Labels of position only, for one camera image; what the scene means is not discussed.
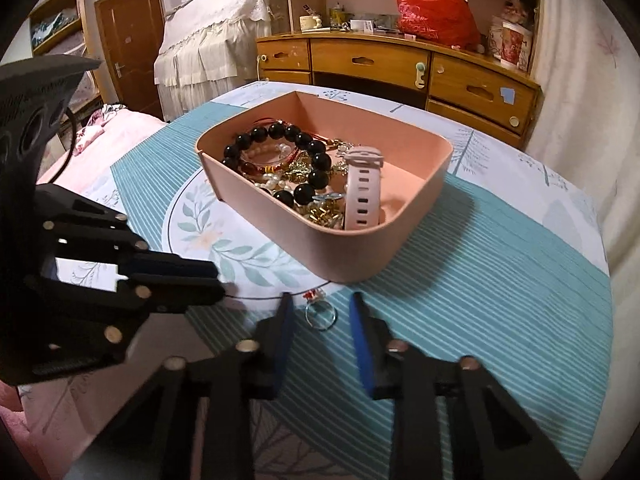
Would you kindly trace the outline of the pink blanket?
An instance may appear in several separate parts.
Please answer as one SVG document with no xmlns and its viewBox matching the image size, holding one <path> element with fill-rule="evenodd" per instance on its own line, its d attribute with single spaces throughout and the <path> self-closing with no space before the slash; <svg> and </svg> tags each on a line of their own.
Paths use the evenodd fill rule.
<svg viewBox="0 0 640 480">
<path fill-rule="evenodd" d="M 58 184 L 123 211 L 111 166 L 165 126 L 154 116 L 124 108 L 105 114 L 94 125 L 82 128 L 70 164 L 58 178 Z M 28 387 L 1 385 L 1 422 L 28 471 L 38 479 L 47 479 L 50 474 L 41 459 L 23 406 L 29 393 Z"/>
</svg>

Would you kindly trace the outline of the patterned teal white tablecloth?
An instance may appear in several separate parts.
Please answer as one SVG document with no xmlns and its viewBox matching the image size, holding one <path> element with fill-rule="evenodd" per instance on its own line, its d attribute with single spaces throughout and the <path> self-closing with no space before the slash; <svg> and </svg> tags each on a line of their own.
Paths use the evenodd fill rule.
<svg viewBox="0 0 640 480">
<path fill-rule="evenodd" d="M 217 122 L 288 92 L 251 84 L 165 124 L 121 110 L 70 166 L 66 188 L 130 214 L 153 248 L 209 259 L 233 287 L 220 307 L 160 315 L 128 363 L 21 388 L 27 440 L 53 479 L 121 479 L 93 438 L 160 360 L 194 359 L 246 336 L 280 292 L 323 292 L 336 313 L 300 322 L 284 387 L 252 408 L 261 479 L 383 479 L 393 407 L 364 392 L 348 327 L 352 286 L 320 280 L 216 199 L 194 151 Z M 434 115 L 319 89 L 437 132 L 454 147 L 431 212 L 386 268 L 358 284 L 400 338 L 439 359 L 478 356 L 570 466 L 585 460 L 608 386 L 612 292 L 590 201 L 535 159 Z"/>
</svg>

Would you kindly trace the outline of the brown wooden door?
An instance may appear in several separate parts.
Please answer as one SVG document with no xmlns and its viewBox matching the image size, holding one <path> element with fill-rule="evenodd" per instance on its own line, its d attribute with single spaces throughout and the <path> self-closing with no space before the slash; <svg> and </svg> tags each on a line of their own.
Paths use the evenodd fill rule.
<svg viewBox="0 0 640 480">
<path fill-rule="evenodd" d="M 134 112 L 162 118 L 154 82 L 165 24 L 160 0 L 98 0 L 94 8 L 117 101 Z"/>
</svg>

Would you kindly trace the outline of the white lace furniture cover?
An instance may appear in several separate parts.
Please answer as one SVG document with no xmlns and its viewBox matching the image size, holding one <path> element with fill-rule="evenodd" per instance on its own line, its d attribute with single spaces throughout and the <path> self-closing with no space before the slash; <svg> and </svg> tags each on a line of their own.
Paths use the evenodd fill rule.
<svg viewBox="0 0 640 480">
<path fill-rule="evenodd" d="M 286 0 L 190 0 L 171 10 L 153 65 L 164 121 L 255 81 L 257 40 L 290 30 Z"/>
</svg>

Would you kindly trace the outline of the pink plastic tray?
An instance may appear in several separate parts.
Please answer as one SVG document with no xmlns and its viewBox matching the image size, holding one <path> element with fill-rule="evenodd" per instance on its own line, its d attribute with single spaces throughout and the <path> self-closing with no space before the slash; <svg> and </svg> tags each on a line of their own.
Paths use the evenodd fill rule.
<svg viewBox="0 0 640 480">
<path fill-rule="evenodd" d="M 216 195 L 313 274 L 382 271 L 435 203 L 449 141 L 370 110 L 288 92 L 195 144 Z"/>
</svg>

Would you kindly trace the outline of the wooden desk with drawers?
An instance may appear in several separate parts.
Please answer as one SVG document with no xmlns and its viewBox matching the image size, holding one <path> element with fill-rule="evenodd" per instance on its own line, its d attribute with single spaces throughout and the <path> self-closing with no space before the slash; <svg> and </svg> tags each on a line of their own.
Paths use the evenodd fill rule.
<svg viewBox="0 0 640 480">
<path fill-rule="evenodd" d="M 524 150 L 539 84 L 487 56 L 354 32 L 256 40 L 262 79 L 349 90 L 427 110 Z"/>
</svg>

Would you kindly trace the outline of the red patterned cup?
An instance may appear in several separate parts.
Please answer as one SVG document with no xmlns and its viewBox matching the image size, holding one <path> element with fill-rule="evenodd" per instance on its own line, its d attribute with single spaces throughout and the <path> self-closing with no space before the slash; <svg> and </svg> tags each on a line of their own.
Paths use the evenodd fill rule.
<svg viewBox="0 0 640 480">
<path fill-rule="evenodd" d="M 507 68 L 527 72 L 533 33 L 527 28 L 494 16 L 489 29 L 491 54 Z"/>
</svg>

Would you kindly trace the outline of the cream floral curtain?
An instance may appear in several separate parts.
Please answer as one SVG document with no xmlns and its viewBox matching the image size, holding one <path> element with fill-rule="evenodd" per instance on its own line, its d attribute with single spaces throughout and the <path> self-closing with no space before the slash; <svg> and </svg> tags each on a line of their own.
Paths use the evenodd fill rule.
<svg viewBox="0 0 640 480">
<path fill-rule="evenodd" d="M 610 385 L 582 471 L 602 477 L 639 423 L 639 55 L 603 0 L 544 0 L 529 155 L 596 207 L 613 292 Z"/>
</svg>

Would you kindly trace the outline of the red plastic bag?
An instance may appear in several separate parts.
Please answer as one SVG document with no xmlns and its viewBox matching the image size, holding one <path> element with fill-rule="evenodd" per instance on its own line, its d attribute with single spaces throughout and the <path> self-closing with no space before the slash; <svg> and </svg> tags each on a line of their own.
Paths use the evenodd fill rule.
<svg viewBox="0 0 640 480">
<path fill-rule="evenodd" d="M 476 51 L 482 40 L 466 0 L 396 0 L 397 26 L 413 35 L 442 46 Z"/>
</svg>

